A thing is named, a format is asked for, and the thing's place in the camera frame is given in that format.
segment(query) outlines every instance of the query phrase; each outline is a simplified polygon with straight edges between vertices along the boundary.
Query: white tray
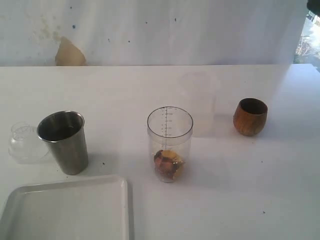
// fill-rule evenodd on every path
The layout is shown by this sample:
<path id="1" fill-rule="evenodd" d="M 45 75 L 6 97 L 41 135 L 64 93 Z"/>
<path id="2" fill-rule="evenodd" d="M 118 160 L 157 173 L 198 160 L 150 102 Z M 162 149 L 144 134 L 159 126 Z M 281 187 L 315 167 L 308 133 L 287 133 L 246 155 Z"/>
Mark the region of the white tray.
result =
<path id="1" fill-rule="evenodd" d="M 1 240 L 128 240 L 127 182 L 116 175 L 28 185 L 8 197 Z"/>

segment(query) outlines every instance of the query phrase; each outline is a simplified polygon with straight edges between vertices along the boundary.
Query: white tabletop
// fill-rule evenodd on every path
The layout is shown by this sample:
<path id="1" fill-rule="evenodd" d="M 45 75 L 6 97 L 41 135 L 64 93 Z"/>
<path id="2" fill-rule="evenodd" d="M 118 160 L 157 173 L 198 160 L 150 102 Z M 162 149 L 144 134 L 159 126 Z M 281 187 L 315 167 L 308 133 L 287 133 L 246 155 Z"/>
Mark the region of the white tabletop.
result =
<path id="1" fill-rule="evenodd" d="M 246 97 L 268 105 L 256 137 L 233 127 Z M 195 121 L 188 171 L 172 184 L 148 159 L 147 117 L 166 105 Z M 118 174 L 135 240 L 319 239 L 320 74 L 311 65 L 2 67 L 0 106 L 0 208 L 23 184 Z M 85 118 L 88 168 L 67 176 L 52 157 L 11 159 L 11 125 L 60 110 Z"/>

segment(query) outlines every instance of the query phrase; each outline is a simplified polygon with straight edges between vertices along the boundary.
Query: plastic measuring cup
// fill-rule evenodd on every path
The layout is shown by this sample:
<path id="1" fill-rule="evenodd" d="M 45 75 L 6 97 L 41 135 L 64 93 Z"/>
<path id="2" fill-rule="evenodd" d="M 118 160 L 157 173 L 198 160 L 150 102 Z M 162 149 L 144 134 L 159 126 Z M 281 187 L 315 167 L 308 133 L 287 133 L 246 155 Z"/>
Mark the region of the plastic measuring cup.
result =
<path id="1" fill-rule="evenodd" d="M 149 154 L 158 178 L 173 183 L 183 172 L 189 158 L 194 121 L 175 106 L 160 107 L 147 119 Z"/>

